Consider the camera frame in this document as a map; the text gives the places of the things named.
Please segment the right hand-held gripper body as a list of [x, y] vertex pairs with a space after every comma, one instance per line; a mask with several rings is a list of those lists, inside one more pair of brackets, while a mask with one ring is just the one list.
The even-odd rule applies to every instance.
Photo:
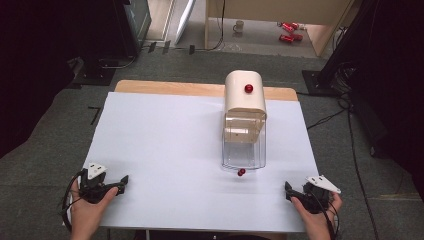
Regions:
[[317, 214], [328, 209], [331, 192], [341, 193], [341, 189], [335, 186], [324, 175], [307, 177], [306, 180], [307, 182], [303, 186], [303, 192], [305, 194], [303, 205], [312, 214]]

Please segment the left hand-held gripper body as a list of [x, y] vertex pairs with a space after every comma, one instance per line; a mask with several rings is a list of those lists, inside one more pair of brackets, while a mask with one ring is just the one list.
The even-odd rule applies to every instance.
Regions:
[[83, 169], [80, 181], [80, 197], [89, 203], [97, 204], [104, 199], [112, 186], [104, 183], [107, 168], [97, 163], [90, 163]]

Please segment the cream and clear storage box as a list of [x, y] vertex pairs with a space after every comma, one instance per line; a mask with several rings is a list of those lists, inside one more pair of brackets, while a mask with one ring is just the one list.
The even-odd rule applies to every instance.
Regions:
[[267, 110], [262, 77], [235, 70], [225, 79], [222, 166], [255, 171], [266, 166]]

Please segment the person's right hand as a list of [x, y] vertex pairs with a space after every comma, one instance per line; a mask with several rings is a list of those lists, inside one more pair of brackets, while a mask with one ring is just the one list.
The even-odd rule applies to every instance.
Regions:
[[331, 236], [327, 221], [335, 225], [335, 216], [342, 206], [342, 200], [338, 193], [332, 192], [331, 205], [326, 213], [311, 214], [297, 198], [293, 198], [291, 202], [304, 223], [307, 235], [325, 234]]

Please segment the person's left hand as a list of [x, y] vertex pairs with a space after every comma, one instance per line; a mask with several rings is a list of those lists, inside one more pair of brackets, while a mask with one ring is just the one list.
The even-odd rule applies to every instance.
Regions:
[[99, 227], [108, 205], [115, 198], [118, 189], [113, 187], [97, 204], [91, 204], [84, 199], [71, 206], [71, 235], [94, 235]]

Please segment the white board table cover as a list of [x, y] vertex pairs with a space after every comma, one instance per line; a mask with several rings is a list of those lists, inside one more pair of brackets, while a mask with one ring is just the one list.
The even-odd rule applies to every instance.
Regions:
[[317, 167], [297, 101], [266, 103], [266, 165], [243, 176], [222, 160], [223, 100], [111, 92], [86, 157], [106, 179], [128, 177], [105, 227], [244, 232], [303, 231], [284, 185]]

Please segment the black tape corner mark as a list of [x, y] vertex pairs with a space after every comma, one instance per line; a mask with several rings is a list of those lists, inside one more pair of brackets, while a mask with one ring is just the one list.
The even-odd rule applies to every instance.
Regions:
[[94, 116], [90, 122], [90, 125], [94, 125], [94, 123], [96, 122], [98, 115], [101, 111], [101, 107], [96, 107], [96, 106], [88, 106], [89, 110], [93, 110], [94, 111]]

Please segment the person's dark clothing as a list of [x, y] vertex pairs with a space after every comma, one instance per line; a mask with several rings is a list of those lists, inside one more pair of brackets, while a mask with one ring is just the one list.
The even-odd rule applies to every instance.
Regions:
[[250, 234], [137, 230], [133, 240], [270, 240]]

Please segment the wooden table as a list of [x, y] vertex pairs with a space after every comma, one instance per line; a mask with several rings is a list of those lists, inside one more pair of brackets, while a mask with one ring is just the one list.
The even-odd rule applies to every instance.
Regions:
[[[161, 82], [141, 80], [121, 80], [115, 87], [121, 93], [167, 94], [187, 96], [223, 97], [224, 85]], [[264, 96], [267, 100], [297, 101], [296, 91], [292, 88], [264, 87]]]

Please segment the black curtain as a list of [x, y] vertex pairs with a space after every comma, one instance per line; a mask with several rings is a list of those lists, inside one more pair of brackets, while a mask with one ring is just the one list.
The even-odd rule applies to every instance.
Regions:
[[24, 143], [74, 78], [68, 61], [102, 58], [122, 0], [0, 0], [0, 158]]
[[424, 197], [424, 0], [377, 0], [352, 87], [386, 132], [377, 146]]

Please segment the dark monitor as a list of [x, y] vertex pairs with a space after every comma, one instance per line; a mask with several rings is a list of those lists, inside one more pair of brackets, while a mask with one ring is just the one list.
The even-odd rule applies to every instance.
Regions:
[[126, 57], [136, 57], [151, 25], [147, 0], [114, 0], [115, 12]]

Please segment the black metal stand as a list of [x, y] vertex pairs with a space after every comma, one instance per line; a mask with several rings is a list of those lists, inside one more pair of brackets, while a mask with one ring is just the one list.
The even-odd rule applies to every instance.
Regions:
[[310, 96], [337, 96], [336, 74], [355, 67], [367, 51], [380, 0], [362, 0], [359, 12], [348, 27], [326, 65], [320, 71], [303, 70], [302, 76]]

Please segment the white leaning board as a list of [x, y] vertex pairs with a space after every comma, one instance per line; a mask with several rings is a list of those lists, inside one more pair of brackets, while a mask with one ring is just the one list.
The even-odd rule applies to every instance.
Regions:
[[175, 44], [178, 44], [180, 42], [182, 34], [184, 33], [184, 30], [188, 24], [188, 21], [194, 9], [195, 3], [196, 3], [196, 0], [188, 0], [186, 4], [186, 7], [181, 15], [181, 18], [177, 27], [177, 32], [175, 36]]

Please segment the black stand base plate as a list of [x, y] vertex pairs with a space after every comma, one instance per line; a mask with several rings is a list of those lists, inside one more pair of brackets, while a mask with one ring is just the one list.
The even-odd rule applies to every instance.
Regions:
[[82, 67], [74, 77], [73, 84], [109, 86], [116, 69], [111, 66], [102, 66], [98, 59], [82, 60]]

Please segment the wooden shelf frame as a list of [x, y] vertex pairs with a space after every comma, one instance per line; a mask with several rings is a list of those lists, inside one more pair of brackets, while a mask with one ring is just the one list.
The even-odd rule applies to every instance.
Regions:
[[307, 25], [317, 56], [321, 56], [355, 0], [205, 0], [205, 46], [209, 19], [294, 22]]

